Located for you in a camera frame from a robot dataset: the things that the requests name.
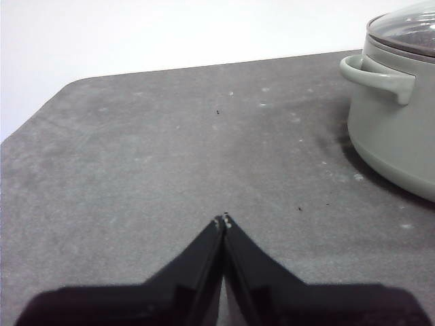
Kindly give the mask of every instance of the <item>pot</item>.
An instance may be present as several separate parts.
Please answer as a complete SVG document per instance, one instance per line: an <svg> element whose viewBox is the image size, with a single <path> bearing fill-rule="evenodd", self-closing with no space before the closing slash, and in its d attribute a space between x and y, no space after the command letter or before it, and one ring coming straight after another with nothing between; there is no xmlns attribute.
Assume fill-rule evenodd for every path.
<svg viewBox="0 0 435 326"><path fill-rule="evenodd" d="M368 165L435 201L435 2L367 25L361 54L340 62L355 83L347 127Z"/></svg>

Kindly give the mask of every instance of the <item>countertop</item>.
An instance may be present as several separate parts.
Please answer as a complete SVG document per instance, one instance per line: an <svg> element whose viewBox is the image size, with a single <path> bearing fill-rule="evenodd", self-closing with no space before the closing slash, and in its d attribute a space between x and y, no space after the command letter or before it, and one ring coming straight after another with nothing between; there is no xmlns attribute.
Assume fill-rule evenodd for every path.
<svg viewBox="0 0 435 326"><path fill-rule="evenodd" d="M352 53L65 86L1 146L2 325L40 291L143 282L225 211L302 280L402 287L435 321L435 204L355 152Z"/></svg>

